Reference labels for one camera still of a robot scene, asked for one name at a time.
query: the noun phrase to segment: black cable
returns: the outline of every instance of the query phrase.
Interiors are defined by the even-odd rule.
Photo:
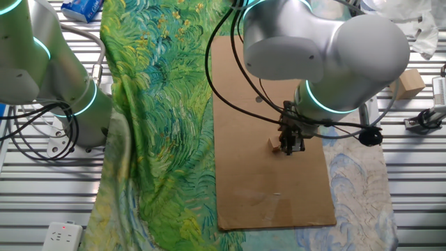
[[[75,139],[74,139],[74,141],[73,141],[73,145],[70,146],[71,141],[72,141],[72,134],[73,134],[73,131],[74,131],[73,129],[74,129],[74,128],[73,128],[73,124],[70,123],[70,136],[69,136],[69,138],[68,138],[68,143],[66,144],[66,147],[65,147],[59,154],[57,154],[56,156],[53,156],[53,157],[48,158],[48,157],[46,157],[46,156],[41,155],[39,152],[37,152],[37,150],[35,150],[35,149],[30,145],[30,143],[28,143],[28,141],[26,140],[26,138],[23,136],[23,134],[22,134],[21,132],[19,132],[19,135],[20,135],[20,138],[22,139],[22,141],[28,146],[28,148],[29,148],[31,151],[33,151],[37,156],[39,156],[39,158],[34,157],[34,156],[32,156],[32,155],[29,155],[27,152],[25,152],[25,151],[19,146],[19,144],[15,141],[15,138],[12,137],[12,141],[13,141],[15,147],[17,148],[17,150],[18,150],[20,153],[22,153],[23,155],[25,155],[26,157],[28,157],[28,158],[30,158],[30,159],[32,159],[32,160],[56,161],[56,160],[62,160],[62,159],[64,159],[66,156],[68,156],[68,154],[70,154],[70,153],[72,152],[72,148],[76,145],[77,140],[78,140],[78,137],[79,137],[79,124],[78,124],[78,121],[77,121],[76,116],[73,115],[72,110],[71,110],[71,108],[70,108],[68,105],[63,104],[63,103],[59,103],[58,106],[59,106],[59,107],[64,111],[64,113],[66,114],[66,117],[67,117],[67,120],[68,120],[69,123],[70,123],[70,120],[71,120],[71,119],[73,119],[74,122],[75,122],[75,125],[76,125],[76,135],[75,135]],[[15,119],[15,124],[16,124],[16,126],[18,127],[18,120],[17,120],[17,119]]]
[[[340,130],[340,131],[342,131],[342,132],[345,132],[346,134],[351,134],[351,132],[349,132],[349,131],[347,131],[347,130],[344,130],[344,129],[341,129],[341,128],[339,128],[339,127],[337,127],[337,126],[333,126],[334,128],[336,128],[336,129],[338,129],[338,130]]]
[[[266,97],[271,103],[274,104],[274,102],[270,99],[270,96],[268,96],[268,94],[266,93],[265,88],[263,87],[262,79],[259,79],[259,84],[260,84],[260,88],[262,88],[262,91],[263,91],[263,93],[265,94],[265,97]]]
[[[264,121],[267,122],[271,122],[271,123],[276,123],[279,125],[284,125],[283,123],[279,122],[279,121],[275,121],[273,119],[269,119],[266,118],[264,116],[258,115],[258,114],[254,114],[252,112],[248,112],[242,108],[239,108],[235,105],[233,105],[232,103],[230,103],[228,100],[226,100],[225,98],[223,98],[222,95],[220,95],[220,93],[218,93],[217,89],[215,88],[212,79],[210,77],[210,73],[209,73],[209,54],[210,54],[210,46],[212,44],[212,41],[214,40],[214,37],[217,35],[217,32],[220,30],[220,28],[222,27],[223,23],[228,19],[228,17],[231,15],[232,13],[232,8],[230,8],[228,10],[228,12],[223,16],[223,18],[220,20],[220,22],[217,24],[217,26],[215,27],[215,29],[213,30],[212,34],[210,35],[208,44],[206,45],[206,52],[205,52],[205,58],[204,58],[204,69],[206,71],[206,79],[208,80],[209,86],[212,89],[212,91],[215,93],[215,95],[221,100],[223,101],[225,104],[227,104],[228,106],[232,107],[233,109],[236,109],[239,112],[242,112],[246,115],[249,116],[253,116],[254,118],[258,118],[258,119],[262,119]]]
[[[441,121],[438,121],[435,125],[428,125],[424,122],[424,116],[430,112],[430,109],[423,110],[418,114],[417,119],[421,127],[427,130],[439,129],[441,126]]]
[[[306,123],[309,125],[322,125],[322,126],[350,126],[350,127],[356,127],[356,128],[362,128],[362,129],[373,129],[373,130],[377,130],[377,128],[375,127],[370,127],[367,125],[360,125],[360,124],[356,124],[356,123],[344,123],[344,122],[325,122],[325,121],[315,121],[312,119],[308,119],[308,118],[304,118],[304,117],[297,117],[297,116],[292,116],[289,113],[283,112],[280,107],[276,106],[274,103],[271,103],[254,85],[254,83],[252,82],[252,80],[249,78],[248,74],[246,73],[245,69],[242,66],[242,63],[240,62],[240,59],[238,57],[238,53],[237,53],[237,49],[236,49],[236,44],[235,44],[235,40],[234,40],[234,34],[235,34],[235,27],[236,27],[236,22],[238,20],[238,16],[240,14],[240,11],[237,10],[236,14],[234,15],[234,19],[232,21],[231,24],[231,46],[232,46],[232,51],[234,54],[234,58],[236,59],[236,63],[240,69],[240,71],[242,72],[243,76],[245,77],[245,79],[247,80],[247,82],[249,83],[249,85],[256,91],[257,95],[259,95],[268,105],[270,105],[273,109],[275,109],[276,111],[278,111],[280,114],[282,114],[283,116],[286,116],[290,119],[299,121],[301,123]]]
[[[27,114],[22,114],[22,115],[19,115],[19,116],[0,116],[0,120],[26,118],[28,116],[37,114],[39,112],[43,112],[43,111],[45,111],[47,109],[54,109],[55,107],[58,107],[58,105],[56,103],[50,104],[50,105],[45,105],[44,107],[42,107],[40,109],[34,110],[34,111],[29,112]]]
[[[54,109],[55,107],[48,107],[48,106],[47,106],[46,109],[44,109],[44,110],[43,110],[41,113],[39,113],[38,115],[34,116],[32,119],[30,119],[30,120],[29,120],[28,122],[26,122],[23,126],[21,126],[20,128],[18,128],[16,131],[11,132],[9,135],[6,135],[6,136],[4,136],[4,137],[0,137],[0,142],[3,141],[3,140],[5,140],[5,139],[9,139],[9,138],[11,138],[12,136],[16,135],[17,133],[21,132],[21,131],[22,131],[23,129],[25,129],[27,126],[31,125],[31,123],[33,123],[36,119],[40,118],[43,114],[49,112],[50,110]],[[18,118],[22,118],[22,115],[20,115],[20,116],[16,116],[16,117],[14,117],[14,116],[8,116],[8,117],[13,118],[13,119],[16,119],[16,118],[18,119]]]
[[[65,108],[66,107],[68,107],[68,105],[64,105],[63,103],[61,103],[60,105],[59,105],[59,107],[62,109],[62,110],[65,110]],[[68,120],[68,123],[70,123],[70,120],[71,119],[75,119],[75,116],[73,116],[72,117],[72,111],[71,111],[71,109],[68,107],[68,110],[67,111],[64,111],[64,113],[65,113],[65,115],[67,116],[67,120]],[[15,119],[15,124],[16,124],[16,126],[18,126],[18,120],[17,119]],[[26,138],[23,136],[23,134],[21,133],[21,132],[19,132],[19,136],[22,138],[22,140],[23,140],[23,142],[28,146],[28,148],[30,149],[30,150],[32,150],[37,156],[39,156],[40,158],[36,158],[36,157],[33,157],[33,156],[31,156],[31,155],[28,155],[27,153],[25,153],[25,152],[22,152],[25,156],[27,156],[28,158],[30,158],[30,159],[33,159],[33,160],[44,160],[44,161],[50,161],[50,160],[61,160],[61,159],[63,159],[63,158],[65,158],[70,152],[71,152],[71,148],[72,147],[74,147],[75,146],[75,144],[76,144],[76,142],[77,142],[77,140],[75,140],[76,142],[71,146],[71,148],[70,148],[70,144],[71,144],[71,141],[72,141],[72,134],[73,134],[73,126],[72,126],[72,123],[70,123],[70,136],[68,137],[68,143],[66,144],[66,146],[65,146],[65,148],[60,152],[60,153],[58,153],[56,156],[53,156],[53,157],[50,157],[50,158],[48,158],[48,157],[46,157],[46,156],[43,156],[43,155],[41,155],[39,152],[37,152],[35,149],[33,149],[33,147],[30,145],[30,143],[28,143],[28,141],[26,140]]]
[[[246,10],[244,10],[244,11],[242,12],[242,14],[240,15],[240,18],[238,18],[238,22],[237,22],[237,33],[238,33],[238,37],[239,37],[239,39],[242,41],[242,43],[245,43],[245,41],[243,40],[242,35],[241,35],[241,32],[240,32],[240,22],[241,22],[242,19],[243,19],[243,13],[245,13],[245,11],[246,11]]]

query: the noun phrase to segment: small wooden block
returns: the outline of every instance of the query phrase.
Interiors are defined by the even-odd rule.
[[[397,87],[397,82],[400,83],[399,90],[397,94],[397,100],[413,98],[415,97],[424,87],[423,79],[417,69],[411,69],[405,71],[399,79],[391,83],[390,88],[392,92],[395,92]]]
[[[268,145],[273,153],[280,151],[280,140],[279,137],[271,137],[268,140]]]

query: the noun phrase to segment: blue package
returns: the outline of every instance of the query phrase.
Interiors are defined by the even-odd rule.
[[[90,22],[104,0],[65,0],[62,3],[62,13],[82,22]]]
[[[6,106],[4,104],[0,104],[0,116],[3,116],[3,114],[5,113],[5,108]]]

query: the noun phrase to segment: teal light ring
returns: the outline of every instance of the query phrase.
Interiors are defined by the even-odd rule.
[[[34,37],[34,42],[36,42],[38,45],[40,45],[48,54],[48,60],[51,59],[51,54],[49,53],[48,48],[40,41],[38,40],[36,37]]]
[[[6,8],[3,9],[3,10],[0,10],[0,15],[6,14],[6,13],[8,13],[8,12],[14,10],[15,7],[17,7],[21,2],[22,2],[22,0],[17,0],[17,1],[16,1],[15,3],[13,3],[11,6],[6,7]]]
[[[305,0],[298,0],[298,1],[303,2],[303,4],[306,5],[306,6],[308,7],[308,9],[309,9],[311,12],[313,12],[313,8],[312,8],[312,6],[311,6],[307,1],[305,1]],[[247,9],[245,10],[245,14],[243,14],[243,19],[245,18],[246,13],[248,13],[248,11],[249,11],[252,7],[254,7],[254,6],[251,6],[251,7],[247,8]]]
[[[93,94],[93,98],[91,99],[90,103],[89,103],[87,106],[85,106],[84,109],[82,109],[82,110],[76,112],[76,113],[74,114],[75,116],[78,116],[78,115],[80,115],[82,112],[85,112],[85,111],[86,111],[86,110],[93,104],[93,102],[95,102],[96,95],[98,94],[98,87],[97,87],[96,84],[94,84],[94,83],[93,83],[93,85],[95,86],[95,93]],[[59,118],[65,118],[65,117],[66,117],[65,115],[63,115],[63,116],[61,116],[61,115],[57,115],[57,114],[53,114],[53,115],[55,115],[55,116],[57,116],[57,117],[59,117]]]
[[[309,82],[308,82],[308,80],[307,80],[307,82],[306,82],[306,85],[307,85],[307,90],[308,90],[308,94],[309,94],[309,96],[312,97],[312,100],[313,100],[318,106],[320,106],[322,109],[324,109],[325,111],[332,112],[332,113],[335,113],[335,114],[349,114],[349,113],[354,112],[354,111],[356,110],[356,109],[353,109],[353,110],[351,110],[351,111],[347,111],[347,112],[340,112],[340,111],[336,111],[336,110],[330,109],[330,108],[326,107],[325,105],[322,105],[322,104],[316,99],[316,97],[314,97],[314,95],[313,95],[313,93],[312,93],[312,90],[309,88]]]

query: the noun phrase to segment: plastic bag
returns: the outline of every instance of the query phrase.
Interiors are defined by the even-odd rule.
[[[444,0],[432,0],[445,5]],[[412,49],[429,60],[438,45],[438,28],[431,11],[431,0],[362,0],[361,9],[392,20],[409,38]]]
[[[432,10],[431,0],[362,0],[376,14],[392,21],[417,19]]]
[[[438,28],[446,28],[446,1],[432,0],[432,15]]]

